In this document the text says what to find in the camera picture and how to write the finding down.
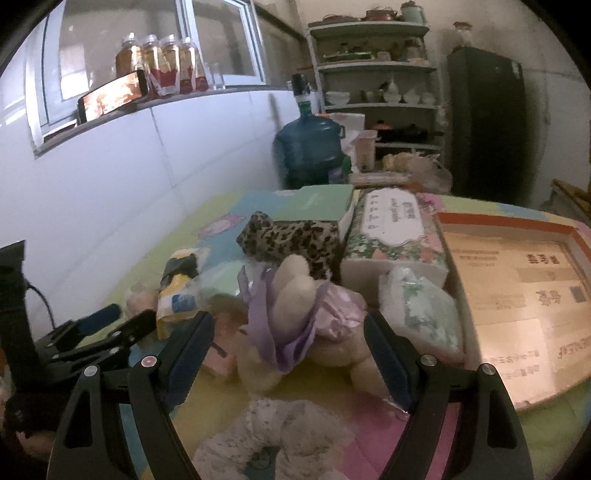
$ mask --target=black clamp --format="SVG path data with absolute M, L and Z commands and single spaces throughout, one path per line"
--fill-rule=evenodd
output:
M 199 480 L 168 414 L 184 401 L 213 329 L 211 315 L 199 313 L 159 357 L 112 372 L 87 367 L 60 423 L 47 480 L 136 478 L 116 403 L 131 404 L 155 480 Z M 533 479 L 521 426 L 492 365 L 467 371 L 421 356 L 380 314 L 368 315 L 364 331 L 393 400 L 411 413 L 380 480 L 425 478 L 450 402 L 462 408 L 444 479 Z

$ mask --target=pink container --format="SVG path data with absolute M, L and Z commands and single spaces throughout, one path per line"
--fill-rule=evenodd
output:
M 375 168 L 375 130 L 362 130 L 355 139 L 355 154 L 360 171 L 372 171 Z

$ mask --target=dark green refrigerator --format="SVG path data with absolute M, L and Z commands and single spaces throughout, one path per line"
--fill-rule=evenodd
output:
M 450 168 L 455 195 L 517 203 L 525 162 L 525 86 L 521 65 L 463 47 L 447 57 L 452 93 Z

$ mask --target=blue water bottle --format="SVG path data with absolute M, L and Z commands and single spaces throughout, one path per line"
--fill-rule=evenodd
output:
M 299 189 L 305 185 L 339 183 L 345 157 L 340 147 L 344 129 L 329 118 L 312 115 L 310 94 L 302 74 L 295 74 L 291 84 L 300 117 L 277 134 L 287 171 L 285 186 Z

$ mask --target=leopard print pouch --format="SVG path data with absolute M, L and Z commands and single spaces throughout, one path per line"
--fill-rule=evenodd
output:
M 340 247 L 339 227 L 333 223 L 274 222 L 263 212 L 251 216 L 236 242 L 259 262 L 279 264 L 291 254 L 301 255 L 313 278 L 327 278 Z

